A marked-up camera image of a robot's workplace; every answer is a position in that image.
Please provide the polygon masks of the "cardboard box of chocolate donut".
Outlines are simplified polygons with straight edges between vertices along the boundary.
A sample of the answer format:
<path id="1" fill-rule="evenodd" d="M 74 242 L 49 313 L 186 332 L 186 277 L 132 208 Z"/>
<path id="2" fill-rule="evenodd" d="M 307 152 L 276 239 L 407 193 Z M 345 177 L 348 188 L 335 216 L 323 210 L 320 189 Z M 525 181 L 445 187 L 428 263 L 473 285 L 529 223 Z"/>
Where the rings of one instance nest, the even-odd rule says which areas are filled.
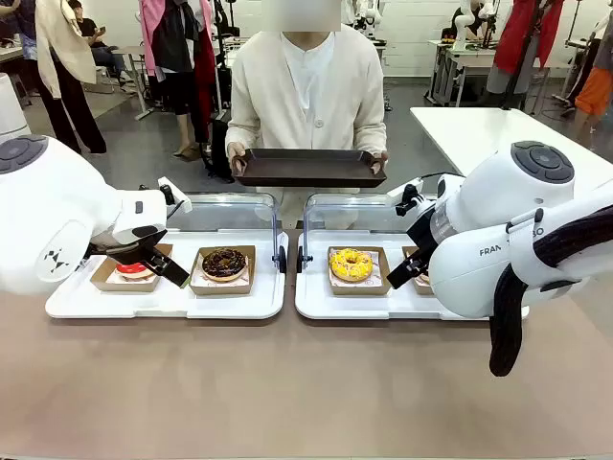
<path id="1" fill-rule="evenodd" d="M 250 275 L 250 283 L 246 287 L 222 287 L 222 288 L 206 288 L 206 287 L 194 287 L 191 284 L 192 276 L 193 276 L 193 268 L 196 265 L 196 259 L 199 254 L 202 254 L 203 257 L 207 254 L 210 254 L 216 249 L 220 248 L 232 248 L 242 252 L 249 260 L 249 275 Z M 210 246 L 210 247 L 201 247 L 197 250 L 196 256 L 193 261 L 193 268 L 191 274 L 191 280 L 189 282 L 189 286 L 192 291 L 199 296 L 207 296 L 207 295 L 242 295 L 249 294 L 252 286 L 255 281 L 255 267 L 256 267 L 256 247 L 254 245 L 230 245 L 230 246 Z"/>

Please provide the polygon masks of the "red vest on mannequin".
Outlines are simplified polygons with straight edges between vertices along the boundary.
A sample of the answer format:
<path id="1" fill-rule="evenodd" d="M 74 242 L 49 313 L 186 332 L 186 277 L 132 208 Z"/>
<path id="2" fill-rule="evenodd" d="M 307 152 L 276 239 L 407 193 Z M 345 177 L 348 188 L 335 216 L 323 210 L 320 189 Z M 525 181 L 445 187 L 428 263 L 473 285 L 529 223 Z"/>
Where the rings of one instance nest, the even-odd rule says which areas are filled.
<path id="1" fill-rule="evenodd" d="M 494 64 L 499 70 L 513 73 L 520 58 L 526 37 L 530 34 L 535 7 L 545 12 L 536 21 L 539 43 L 537 57 L 543 67 L 552 51 L 564 0 L 514 0 L 505 29 L 500 37 Z"/>

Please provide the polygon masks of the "person's right hand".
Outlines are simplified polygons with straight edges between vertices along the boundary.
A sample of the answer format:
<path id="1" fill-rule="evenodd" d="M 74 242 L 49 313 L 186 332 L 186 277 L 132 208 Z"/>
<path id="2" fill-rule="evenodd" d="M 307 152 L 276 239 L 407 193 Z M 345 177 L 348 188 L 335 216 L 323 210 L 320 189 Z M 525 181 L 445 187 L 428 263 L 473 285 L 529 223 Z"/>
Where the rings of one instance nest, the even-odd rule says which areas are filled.
<path id="1" fill-rule="evenodd" d="M 228 161 L 234 176 L 243 175 L 247 161 L 244 159 L 245 146 L 240 142 L 231 142 L 227 146 Z"/>

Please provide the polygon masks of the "cardboard box of purple donut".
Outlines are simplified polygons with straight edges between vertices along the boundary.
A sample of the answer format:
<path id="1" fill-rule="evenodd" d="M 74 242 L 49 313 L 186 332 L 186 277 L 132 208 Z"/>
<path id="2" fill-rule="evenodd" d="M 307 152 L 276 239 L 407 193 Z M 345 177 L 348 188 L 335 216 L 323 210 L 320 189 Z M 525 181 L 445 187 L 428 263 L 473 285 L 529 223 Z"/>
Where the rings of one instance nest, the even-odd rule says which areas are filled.
<path id="1" fill-rule="evenodd" d="M 403 255 L 406 258 L 409 258 L 410 256 L 413 255 L 414 252 L 416 252 L 418 250 L 418 248 L 414 245 L 410 245 L 410 246 L 403 246 L 402 247 L 402 252 Z M 422 284 L 418 284 L 415 281 L 415 278 L 412 279 L 416 293 L 418 295 L 433 295 L 433 290 L 431 288 L 431 285 L 426 286 L 426 285 L 422 285 Z"/>

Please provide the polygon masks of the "dark brown serving tray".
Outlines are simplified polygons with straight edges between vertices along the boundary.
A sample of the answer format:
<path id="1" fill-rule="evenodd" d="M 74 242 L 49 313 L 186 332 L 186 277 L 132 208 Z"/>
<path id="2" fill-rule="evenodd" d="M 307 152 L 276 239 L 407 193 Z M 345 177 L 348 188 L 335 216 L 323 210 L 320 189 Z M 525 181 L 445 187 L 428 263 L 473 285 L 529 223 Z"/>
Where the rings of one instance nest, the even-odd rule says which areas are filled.
<path id="1" fill-rule="evenodd" d="M 247 149 L 243 175 L 248 187 L 372 189 L 386 179 L 373 174 L 371 154 L 345 149 Z"/>

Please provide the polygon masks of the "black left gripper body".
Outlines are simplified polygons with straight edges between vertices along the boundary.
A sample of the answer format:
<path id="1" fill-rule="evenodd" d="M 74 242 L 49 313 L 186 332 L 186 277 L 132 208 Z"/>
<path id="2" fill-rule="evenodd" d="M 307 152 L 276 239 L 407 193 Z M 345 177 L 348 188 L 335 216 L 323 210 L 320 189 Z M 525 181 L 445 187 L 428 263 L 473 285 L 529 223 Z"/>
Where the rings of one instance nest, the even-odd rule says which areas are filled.
<path id="1" fill-rule="evenodd" d="M 114 259 L 118 263 L 149 263 L 162 258 L 161 252 L 156 248 L 156 244 L 162 240 L 167 230 L 140 238 L 135 242 L 119 246 L 101 246 L 90 242 L 85 251 L 85 259 L 92 256 L 106 256 Z"/>

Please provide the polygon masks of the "yellow sprinkled donut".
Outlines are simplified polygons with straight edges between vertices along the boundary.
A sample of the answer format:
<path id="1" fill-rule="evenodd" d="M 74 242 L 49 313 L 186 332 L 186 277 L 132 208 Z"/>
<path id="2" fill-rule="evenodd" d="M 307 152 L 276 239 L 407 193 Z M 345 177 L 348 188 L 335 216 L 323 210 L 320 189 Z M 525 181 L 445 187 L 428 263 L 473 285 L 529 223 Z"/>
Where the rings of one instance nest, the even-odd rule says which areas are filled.
<path id="1" fill-rule="evenodd" d="M 359 283 L 373 273 L 374 260 L 368 252 L 343 248 L 330 253 L 329 268 L 336 278 L 349 283 Z"/>

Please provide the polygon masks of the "person in cream cardigan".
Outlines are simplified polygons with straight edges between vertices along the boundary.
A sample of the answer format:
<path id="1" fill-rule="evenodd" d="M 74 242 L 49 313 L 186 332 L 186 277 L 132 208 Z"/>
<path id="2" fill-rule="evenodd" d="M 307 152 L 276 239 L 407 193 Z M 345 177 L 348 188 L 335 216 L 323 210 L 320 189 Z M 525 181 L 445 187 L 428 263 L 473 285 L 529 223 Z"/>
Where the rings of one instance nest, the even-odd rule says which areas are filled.
<path id="1" fill-rule="evenodd" d="M 265 23 L 240 47 L 232 89 L 261 121 L 251 149 L 354 150 L 353 122 L 384 76 L 374 44 L 342 21 L 345 0 L 262 0 Z"/>

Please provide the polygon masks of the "black rolling stand base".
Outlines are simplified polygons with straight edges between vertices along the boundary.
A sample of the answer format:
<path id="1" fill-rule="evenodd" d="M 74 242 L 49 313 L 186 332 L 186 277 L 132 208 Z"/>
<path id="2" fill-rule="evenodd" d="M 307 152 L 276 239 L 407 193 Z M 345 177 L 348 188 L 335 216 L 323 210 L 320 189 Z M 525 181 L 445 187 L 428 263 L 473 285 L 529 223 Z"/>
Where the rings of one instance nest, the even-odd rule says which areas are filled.
<path id="1" fill-rule="evenodd" d="M 226 133 L 230 115 L 217 115 L 209 123 L 208 148 L 201 152 L 204 166 L 210 177 L 217 177 L 226 183 L 235 181 L 226 154 Z"/>

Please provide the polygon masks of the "background white work table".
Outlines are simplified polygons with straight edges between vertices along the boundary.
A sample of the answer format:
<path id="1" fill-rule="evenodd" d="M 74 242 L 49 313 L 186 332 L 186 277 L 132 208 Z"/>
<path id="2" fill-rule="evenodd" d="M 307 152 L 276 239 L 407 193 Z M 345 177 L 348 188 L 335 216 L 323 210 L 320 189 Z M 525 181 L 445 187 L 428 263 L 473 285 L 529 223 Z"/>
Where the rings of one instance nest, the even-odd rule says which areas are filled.
<path id="1" fill-rule="evenodd" d="M 465 50 L 454 51 L 451 44 L 441 40 L 429 40 L 428 43 L 435 46 L 435 59 L 424 98 L 436 106 L 459 107 L 466 79 L 486 78 L 495 50 L 471 44 Z"/>

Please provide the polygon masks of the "person's right forearm cream sleeve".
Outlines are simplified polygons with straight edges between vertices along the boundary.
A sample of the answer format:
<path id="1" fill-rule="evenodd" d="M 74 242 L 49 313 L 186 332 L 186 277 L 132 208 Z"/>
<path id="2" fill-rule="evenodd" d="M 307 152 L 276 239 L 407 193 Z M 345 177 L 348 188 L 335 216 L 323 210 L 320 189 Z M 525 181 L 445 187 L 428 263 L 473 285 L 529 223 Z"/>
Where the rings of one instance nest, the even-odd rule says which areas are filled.
<path id="1" fill-rule="evenodd" d="M 229 158 L 243 155 L 259 140 L 261 121 L 247 92 L 233 91 L 231 120 L 226 132 L 226 154 Z"/>

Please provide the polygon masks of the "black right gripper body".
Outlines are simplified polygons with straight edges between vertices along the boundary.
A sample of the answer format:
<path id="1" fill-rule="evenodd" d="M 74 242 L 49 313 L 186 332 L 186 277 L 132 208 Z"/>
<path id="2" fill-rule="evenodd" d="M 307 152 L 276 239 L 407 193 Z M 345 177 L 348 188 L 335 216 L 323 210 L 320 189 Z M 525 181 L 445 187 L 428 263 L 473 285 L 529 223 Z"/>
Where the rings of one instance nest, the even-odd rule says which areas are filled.
<path id="1" fill-rule="evenodd" d="M 413 260 L 429 260 L 443 240 L 443 218 L 434 205 L 419 215 L 407 230 L 407 235 L 416 247 L 410 258 Z"/>

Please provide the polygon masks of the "bystander in orange shorts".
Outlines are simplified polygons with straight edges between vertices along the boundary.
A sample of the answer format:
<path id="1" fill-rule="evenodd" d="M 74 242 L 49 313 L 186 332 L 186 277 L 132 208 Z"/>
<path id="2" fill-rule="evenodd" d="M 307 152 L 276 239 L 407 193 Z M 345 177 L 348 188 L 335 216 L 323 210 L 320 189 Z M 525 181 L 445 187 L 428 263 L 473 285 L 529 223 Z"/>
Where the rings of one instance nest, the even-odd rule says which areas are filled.
<path id="1" fill-rule="evenodd" d="M 592 128 L 604 115 L 613 95 L 613 0 L 589 76 L 575 99 L 574 137 L 586 145 Z"/>

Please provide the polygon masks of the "chocolate glazed donut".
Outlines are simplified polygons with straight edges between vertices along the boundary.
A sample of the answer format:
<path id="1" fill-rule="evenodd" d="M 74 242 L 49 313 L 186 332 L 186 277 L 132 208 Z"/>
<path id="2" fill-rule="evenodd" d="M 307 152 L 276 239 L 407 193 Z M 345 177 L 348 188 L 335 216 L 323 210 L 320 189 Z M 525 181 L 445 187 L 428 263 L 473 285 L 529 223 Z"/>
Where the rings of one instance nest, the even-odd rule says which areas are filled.
<path id="1" fill-rule="evenodd" d="M 240 251 L 232 248 L 216 249 L 203 257 L 202 271 L 206 278 L 228 283 L 236 280 L 245 271 L 248 258 Z"/>

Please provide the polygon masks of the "cardboard box of yellow donut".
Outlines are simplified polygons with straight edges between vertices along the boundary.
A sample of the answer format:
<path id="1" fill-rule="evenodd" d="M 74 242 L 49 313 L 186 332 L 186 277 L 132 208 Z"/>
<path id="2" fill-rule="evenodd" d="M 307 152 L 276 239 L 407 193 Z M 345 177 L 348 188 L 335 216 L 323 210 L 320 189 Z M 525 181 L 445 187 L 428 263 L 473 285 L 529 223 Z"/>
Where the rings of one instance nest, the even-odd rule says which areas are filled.
<path id="1" fill-rule="evenodd" d="M 380 264 L 382 268 L 382 277 L 383 277 L 384 286 L 376 287 L 376 288 L 364 288 L 364 287 L 338 288 L 338 287 L 333 287 L 329 281 L 329 285 L 331 287 L 333 294 L 334 295 L 353 295 L 353 296 L 356 296 L 356 295 L 362 295 L 362 296 L 386 295 L 391 287 L 390 283 L 387 280 L 387 275 L 390 273 L 390 268 L 389 268 L 389 264 L 388 264 L 388 260 L 387 260 L 385 251 L 382 247 L 379 247 L 379 246 L 353 246 L 353 247 L 330 246 L 328 248 L 328 279 L 329 279 L 329 253 L 332 249 L 342 249 L 342 248 L 356 248 L 356 249 L 363 249 L 363 250 L 370 250 L 370 251 L 378 251 L 379 257 L 380 257 Z"/>

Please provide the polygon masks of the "bystander in beige jacket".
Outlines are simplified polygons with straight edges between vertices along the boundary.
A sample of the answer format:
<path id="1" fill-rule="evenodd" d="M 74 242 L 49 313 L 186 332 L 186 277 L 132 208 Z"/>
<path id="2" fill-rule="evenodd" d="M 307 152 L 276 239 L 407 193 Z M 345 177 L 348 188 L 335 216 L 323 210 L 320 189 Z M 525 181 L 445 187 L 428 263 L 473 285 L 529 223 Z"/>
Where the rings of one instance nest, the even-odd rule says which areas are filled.
<path id="1" fill-rule="evenodd" d="M 68 0 L 35 0 L 39 94 L 59 141 L 102 154 L 106 143 L 82 89 L 96 81 L 96 65 L 76 22 Z"/>

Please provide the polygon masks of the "printed paper liner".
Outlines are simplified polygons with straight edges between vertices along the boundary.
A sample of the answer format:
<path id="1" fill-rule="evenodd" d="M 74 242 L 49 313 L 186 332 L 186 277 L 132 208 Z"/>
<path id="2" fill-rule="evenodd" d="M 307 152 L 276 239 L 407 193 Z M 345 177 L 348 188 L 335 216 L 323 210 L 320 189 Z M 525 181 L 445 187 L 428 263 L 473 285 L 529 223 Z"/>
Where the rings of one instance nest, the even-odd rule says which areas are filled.
<path id="1" fill-rule="evenodd" d="M 379 252 L 363 250 L 363 249 L 357 249 L 357 250 L 368 252 L 373 257 L 374 269 L 373 269 L 373 273 L 371 274 L 371 276 L 367 278 L 365 281 L 362 281 L 359 283 L 349 283 L 349 282 L 345 282 L 343 280 L 336 278 L 332 274 L 331 269 L 329 268 L 330 284 L 334 288 L 381 288 L 383 287 L 384 282 L 383 282 L 383 277 L 382 277 L 382 268 L 380 264 Z"/>
<path id="2" fill-rule="evenodd" d="M 196 265 L 193 268 L 193 276 L 191 284 L 198 288 L 238 288 L 246 287 L 250 283 L 249 275 L 249 260 L 245 259 L 245 268 L 234 279 L 230 281 L 216 281 L 209 278 L 202 268 L 204 261 L 203 255 L 199 254 L 196 259 Z"/>

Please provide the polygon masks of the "white air purifier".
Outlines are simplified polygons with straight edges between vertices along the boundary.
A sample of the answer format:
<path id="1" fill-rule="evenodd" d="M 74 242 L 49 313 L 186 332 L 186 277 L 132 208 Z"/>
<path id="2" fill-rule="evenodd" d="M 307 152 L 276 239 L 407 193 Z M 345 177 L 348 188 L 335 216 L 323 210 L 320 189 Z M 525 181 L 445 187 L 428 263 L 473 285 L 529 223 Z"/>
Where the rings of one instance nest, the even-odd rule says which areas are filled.
<path id="1" fill-rule="evenodd" d="M 31 133 L 9 75 L 0 73 L 0 144 Z"/>

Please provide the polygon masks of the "cardboard box of red donut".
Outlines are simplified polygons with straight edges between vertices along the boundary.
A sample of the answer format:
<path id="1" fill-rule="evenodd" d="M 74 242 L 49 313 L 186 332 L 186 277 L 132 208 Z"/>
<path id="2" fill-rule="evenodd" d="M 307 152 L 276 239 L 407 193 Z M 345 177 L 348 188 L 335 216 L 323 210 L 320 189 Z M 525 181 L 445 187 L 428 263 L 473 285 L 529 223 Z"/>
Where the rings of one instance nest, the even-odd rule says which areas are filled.
<path id="1" fill-rule="evenodd" d="M 114 259 L 106 257 L 95 270 L 90 282 L 103 292 L 151 293 L 160 281 L 160 277 L 153 273 L 144 281 L 127 282 L 115 272 L 116 264 L 118 263 Z"/>

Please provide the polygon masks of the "red glazed donut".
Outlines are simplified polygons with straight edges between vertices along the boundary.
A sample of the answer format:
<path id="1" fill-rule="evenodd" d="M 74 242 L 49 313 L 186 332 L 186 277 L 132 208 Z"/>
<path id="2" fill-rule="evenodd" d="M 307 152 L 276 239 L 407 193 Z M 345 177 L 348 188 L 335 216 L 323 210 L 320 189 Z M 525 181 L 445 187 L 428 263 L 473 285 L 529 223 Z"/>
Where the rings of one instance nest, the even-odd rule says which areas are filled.
<path id="1" fill-rule="evenodd" d="M 153 275 L 144 264 L 116 264 L 115 272 L 127 282 L 140 282 Z"/>

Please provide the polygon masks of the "seated bystander with phone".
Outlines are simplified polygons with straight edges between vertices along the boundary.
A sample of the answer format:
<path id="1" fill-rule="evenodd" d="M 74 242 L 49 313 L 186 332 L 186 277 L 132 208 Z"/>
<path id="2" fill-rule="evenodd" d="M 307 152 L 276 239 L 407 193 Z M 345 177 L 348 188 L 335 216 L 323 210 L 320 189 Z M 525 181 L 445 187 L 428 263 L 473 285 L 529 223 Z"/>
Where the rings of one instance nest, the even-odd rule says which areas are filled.
<path id="1" fill-rule="evenodd" d="M 81 35 L 90 46 L 96 65 L 112 70 L 119 84 L 132 81 L 126 71 L 124 58 L 114 54 L 117 47 L 108 46 L 102 40 L 106 31 L 105 26 L 98 27 L 92 19 L 86 18 L 79 0 L 69 0 L 68 4 L 75 14 Z"/>

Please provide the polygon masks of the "clear plastic display lid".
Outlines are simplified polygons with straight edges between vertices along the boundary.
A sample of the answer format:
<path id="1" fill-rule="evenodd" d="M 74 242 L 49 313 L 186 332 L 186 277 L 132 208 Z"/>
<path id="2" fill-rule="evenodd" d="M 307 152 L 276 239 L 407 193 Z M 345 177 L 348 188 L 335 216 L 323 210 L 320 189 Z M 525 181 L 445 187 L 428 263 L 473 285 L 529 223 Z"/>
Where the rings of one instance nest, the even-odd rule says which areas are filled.
<path id="1" fill-rule="evenodd" d="M 303 235 L 304 268 L 322 267 L 330 246 L 379 246 L 390 264 L 403 258 L 402 247 L 413 245 L 407 230 L 416 218 L 402 218 L 383 195 L 312 195 L 306 202 Z"/>
<path id="2" fill-rule="evenodd" d="M 196 247 L 255 245 L 277 268 L 280 245 L 287 236 L 278 220 L 278 203 L 268 194 L 191 194 L 193 209 L 177 211 L 167 222 L 163 243 L 192 243 Z"/>

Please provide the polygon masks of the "hanging red garment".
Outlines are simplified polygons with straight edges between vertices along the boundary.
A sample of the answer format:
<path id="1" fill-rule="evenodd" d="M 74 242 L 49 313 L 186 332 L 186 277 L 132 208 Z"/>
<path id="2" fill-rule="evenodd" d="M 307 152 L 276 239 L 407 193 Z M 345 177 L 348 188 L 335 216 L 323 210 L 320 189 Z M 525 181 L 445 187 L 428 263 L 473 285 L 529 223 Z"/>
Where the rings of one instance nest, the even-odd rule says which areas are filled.
<path id="1" fill-rule="evenodd" d="M 194 52 L 194 71 L 203 136 L 208 137 L 209 123 L 215 109 L 216 57 L 212 41 L 213 9 L 209 0 L 191 0 L 198 24 L 198 50 Z"/>

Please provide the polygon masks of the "background grey work table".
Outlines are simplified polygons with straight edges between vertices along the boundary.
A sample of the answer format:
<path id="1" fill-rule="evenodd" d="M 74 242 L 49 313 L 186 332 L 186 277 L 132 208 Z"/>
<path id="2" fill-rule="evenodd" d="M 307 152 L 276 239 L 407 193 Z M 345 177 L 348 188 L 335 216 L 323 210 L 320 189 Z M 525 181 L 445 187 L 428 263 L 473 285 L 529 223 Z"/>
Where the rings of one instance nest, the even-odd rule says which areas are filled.
<path id="1" fill-rule="evenodd" d="M 139 64 L 144 64 L 145 51 L 143 46 L 127 46 L 113 50 L 112 53 L 116 56 L 127 58 L 127 72 L 132 78 L 135 85 L 140 112 L 134 117 L 136 121 L 141 121 L 150 115 L 154 109 L 150 107 L 145 100 L 146 75 L 137 67 Z"/>

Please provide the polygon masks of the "large white table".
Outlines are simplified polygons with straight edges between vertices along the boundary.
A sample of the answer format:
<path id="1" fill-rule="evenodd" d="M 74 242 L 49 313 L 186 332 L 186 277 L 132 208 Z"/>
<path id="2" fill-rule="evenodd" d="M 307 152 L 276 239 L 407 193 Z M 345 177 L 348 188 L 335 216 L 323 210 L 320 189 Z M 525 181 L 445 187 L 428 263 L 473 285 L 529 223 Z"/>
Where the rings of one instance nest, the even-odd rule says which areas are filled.
<path id="1" fill-rule="evenodd" d="M 560 150 L 571 160 L 577 195 L 613 180 L 613 164 L 517 109 L 413 107 L 411 113 L 463 175 L 505 145 L 535 140 Z"/>

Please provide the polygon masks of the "person's left forearm cream sleeve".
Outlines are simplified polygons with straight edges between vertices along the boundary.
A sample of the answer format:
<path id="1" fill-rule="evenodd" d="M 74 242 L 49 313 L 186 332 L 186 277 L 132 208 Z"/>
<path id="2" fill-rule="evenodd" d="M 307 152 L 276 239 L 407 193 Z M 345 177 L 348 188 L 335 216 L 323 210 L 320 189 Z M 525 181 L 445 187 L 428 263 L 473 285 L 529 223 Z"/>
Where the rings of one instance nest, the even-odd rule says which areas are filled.
<path id="1" fill-rule="evenodd" d="M 366 93 L 353 122 L 353 148 L 383 158 L 387 153 L 384 123 L 384 97 L 381 88 Z"/>

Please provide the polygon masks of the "white display tray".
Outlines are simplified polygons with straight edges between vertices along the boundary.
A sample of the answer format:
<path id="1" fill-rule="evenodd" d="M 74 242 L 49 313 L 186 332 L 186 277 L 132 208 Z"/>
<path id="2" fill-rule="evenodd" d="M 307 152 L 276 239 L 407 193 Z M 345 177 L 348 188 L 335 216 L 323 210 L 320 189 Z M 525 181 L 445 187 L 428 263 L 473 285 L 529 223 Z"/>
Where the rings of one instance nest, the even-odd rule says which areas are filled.
<path id="1" fill-rule="evenodd" d="M 389 267 L 404 259 L 403 247 L 412 241 L 404 234 L 371 233 L 366 230 L 315 230 L 302 234 L 299 247 L 312 260 L 297 274 L 295 306 L 304 317 L 314 320 L 388 320 L 463 318 L 446 310 L 432 295 L 419 295 L 412 283 L 390 289 L 385 295 L 336 295 L 328 275 L 328 250 L 333 246 L 381 247 Z"/>
<path id="2" fill-rule="evenodd" d="M 153 292 L 104 292 L 91 282 L 105 261 L 94 256 L 48 298 L 47 314 L 59 319 L 180 317 L 188 319 L 263 320 L 277 314 L 284 301 L 285 275 L 272 261 L 274 248 L 288 247 L 288 236 L 274 238 L 267 230 L 217 232 L 170 231 L 162 240 L 172 245 L 171 257 L 192 268 L 201 248 L 231 245 L 255 247 L 254 282 L 248 294 L 199 295 L 161 279 Z"/>

